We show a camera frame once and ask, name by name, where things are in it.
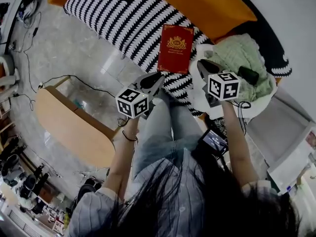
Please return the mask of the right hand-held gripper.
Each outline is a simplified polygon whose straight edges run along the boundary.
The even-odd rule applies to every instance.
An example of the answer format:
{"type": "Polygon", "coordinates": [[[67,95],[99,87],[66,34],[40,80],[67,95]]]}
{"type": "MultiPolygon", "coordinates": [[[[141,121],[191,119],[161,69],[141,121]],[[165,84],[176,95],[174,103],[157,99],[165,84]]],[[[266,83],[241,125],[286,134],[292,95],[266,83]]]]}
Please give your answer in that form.
{"type": "Polygon", "coordinates": [[[206,82],[206,86],[202,89],[211,108],[219,106],[220,102],[238,98],[240,79],[234,72],[220,73],[223,68],[206,59],[198,60],[197,69],[206,82]]]}

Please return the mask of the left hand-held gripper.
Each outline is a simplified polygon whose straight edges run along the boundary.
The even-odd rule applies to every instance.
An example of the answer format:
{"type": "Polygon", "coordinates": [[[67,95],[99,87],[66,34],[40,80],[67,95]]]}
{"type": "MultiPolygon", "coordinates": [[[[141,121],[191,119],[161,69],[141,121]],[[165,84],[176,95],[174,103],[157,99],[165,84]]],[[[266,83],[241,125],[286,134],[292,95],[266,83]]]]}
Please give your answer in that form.
{"type": "Polygon", "coordinates": [[[135,119],[149,110],[149,103],[164,84],[165,76],[153,72],[140,76],[115,97],[118,112],[135,119]]]}

